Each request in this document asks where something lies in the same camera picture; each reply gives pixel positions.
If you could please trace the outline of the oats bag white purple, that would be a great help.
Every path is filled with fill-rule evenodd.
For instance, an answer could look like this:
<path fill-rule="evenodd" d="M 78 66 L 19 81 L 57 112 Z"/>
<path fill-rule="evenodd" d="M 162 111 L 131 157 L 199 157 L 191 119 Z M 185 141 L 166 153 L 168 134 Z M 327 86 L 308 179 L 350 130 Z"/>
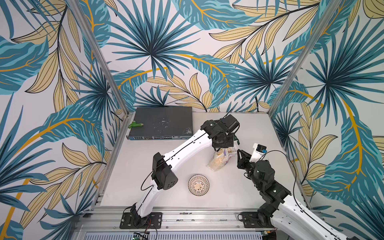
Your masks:
<path fill-rule="evenodd" d="M 237 156 L 238 149 L 238 145 L 234 145 L 233 147 L 225 149 L 220 149 L 218 152 L 214 153 L 214 156 L 208 163 L 207 167 L 213 172 L 220 170 L 229 162 L 231 158 Z"/>

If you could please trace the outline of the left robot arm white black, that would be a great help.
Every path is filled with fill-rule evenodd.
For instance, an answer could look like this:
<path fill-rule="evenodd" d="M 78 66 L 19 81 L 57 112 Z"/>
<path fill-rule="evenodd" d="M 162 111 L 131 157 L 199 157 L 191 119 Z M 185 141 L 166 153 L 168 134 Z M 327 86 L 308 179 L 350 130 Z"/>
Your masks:
<path fill-rule="evenodd" d="M 226 114 L 219 120 L 207 120 L 200 129 L 176 149 L 162 155 L 153 156 L 151 178 L 147 188 L 141 186 L 145 194 L 141 200 L 129 207 L 130 215 L 125 221 L 131 228 L 140 228 L 149 219 L 155 201 L 160 193 L 172 188 L 177 182 L 176 171 L 187 160 L 199 151 L 212 147 L 216 152 L 234 146 L 234 138 L 240 128 L 239 121 L 232 115 Z"/>

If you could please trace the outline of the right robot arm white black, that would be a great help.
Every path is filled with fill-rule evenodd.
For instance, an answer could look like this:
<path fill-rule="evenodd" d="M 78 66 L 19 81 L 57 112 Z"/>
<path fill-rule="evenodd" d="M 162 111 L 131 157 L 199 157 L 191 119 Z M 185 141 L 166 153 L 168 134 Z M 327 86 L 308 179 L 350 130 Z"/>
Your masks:
<path fill-rule="evenodd" d="M 294 240 L 357 240 L 328 225 L 300 203 L 286 187 L 275 180 L 275 170 L 267 160 L 251 160 L 252 155 L 238 150 L 238 169 L 259 191 L 265 203 L 255 212 L 238 214 L 245 228 L 274 228 Z"/>

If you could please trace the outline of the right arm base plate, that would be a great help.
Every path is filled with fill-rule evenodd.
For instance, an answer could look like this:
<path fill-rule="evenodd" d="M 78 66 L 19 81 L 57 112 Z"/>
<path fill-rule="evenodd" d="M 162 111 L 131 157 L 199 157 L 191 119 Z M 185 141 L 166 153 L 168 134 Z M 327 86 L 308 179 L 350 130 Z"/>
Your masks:
<path fill-rule="evenodd" d="M 245 229 L 269 229 L 274 227 L 271 224 L 271 218 L 261 212 L 241 212 L 237 218 L 238 221 L 243 223 Z"/>

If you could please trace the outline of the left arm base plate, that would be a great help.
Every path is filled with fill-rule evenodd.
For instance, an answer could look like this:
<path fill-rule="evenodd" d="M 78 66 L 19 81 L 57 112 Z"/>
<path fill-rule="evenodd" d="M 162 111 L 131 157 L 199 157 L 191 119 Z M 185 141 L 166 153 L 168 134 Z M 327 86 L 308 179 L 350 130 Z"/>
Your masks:
<path fill-rule="evenodd" d="M 122 230 L 160 229 L 162 226 L 163 213 L 152 212 L 141 218 L 132 213 L 123 213 L 119 228 Z"/>

